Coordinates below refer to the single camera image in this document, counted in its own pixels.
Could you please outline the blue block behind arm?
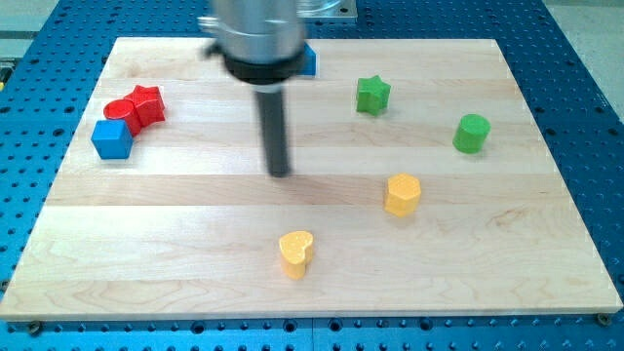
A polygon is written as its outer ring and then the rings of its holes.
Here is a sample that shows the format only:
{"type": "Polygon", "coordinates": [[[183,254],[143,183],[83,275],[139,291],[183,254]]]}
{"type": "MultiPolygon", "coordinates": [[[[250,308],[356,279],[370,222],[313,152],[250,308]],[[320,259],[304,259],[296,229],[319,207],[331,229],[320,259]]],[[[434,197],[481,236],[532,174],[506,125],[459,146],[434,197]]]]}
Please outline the blue block behind arm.
{"type": "Polygon", "coordinates": [[[304,62],[299,74],[301,76],[313,77],[317,72],[317,56],[316,52],[309,44],[304,45],[304,62]]]}

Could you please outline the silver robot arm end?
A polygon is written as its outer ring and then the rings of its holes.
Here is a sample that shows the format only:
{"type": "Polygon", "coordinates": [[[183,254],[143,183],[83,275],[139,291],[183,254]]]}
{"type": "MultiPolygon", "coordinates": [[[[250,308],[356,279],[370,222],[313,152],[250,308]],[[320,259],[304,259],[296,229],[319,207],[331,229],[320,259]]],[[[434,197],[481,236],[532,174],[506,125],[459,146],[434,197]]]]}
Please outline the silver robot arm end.
{"type": "Polygon", "coordinates": [[[223,57],[236,79],[264,94],[275,94],[304,61],[305,30],[295,0],[213,0],[198,18],[214,37],[208,57],[223,57]]]}

